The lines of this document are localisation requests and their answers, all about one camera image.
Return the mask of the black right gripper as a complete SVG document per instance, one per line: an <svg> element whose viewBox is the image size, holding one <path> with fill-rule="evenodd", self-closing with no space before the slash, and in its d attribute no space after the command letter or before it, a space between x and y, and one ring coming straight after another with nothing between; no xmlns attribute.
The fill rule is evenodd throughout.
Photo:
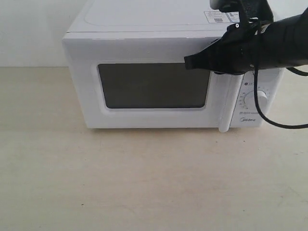
<svg viewBox="0 0 308 231"><path fill-rule="evenodd" d="M185 56L187 70L205 69L224 74L239 75L259 69L274 68L274 32L273 25L254 27L244 36L234 29L211 43L198 53Z"/></svg>

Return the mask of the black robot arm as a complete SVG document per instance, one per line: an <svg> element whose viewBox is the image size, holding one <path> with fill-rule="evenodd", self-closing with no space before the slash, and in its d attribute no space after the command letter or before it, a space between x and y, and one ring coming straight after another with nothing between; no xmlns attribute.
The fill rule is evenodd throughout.
<svg viewBox="0 0 308 231"><path fill-rule="evenodd" d="M242 75L308 63L308 12L262 25L232 24L225 34L200 52L184 57L185 68Z"/></svg>

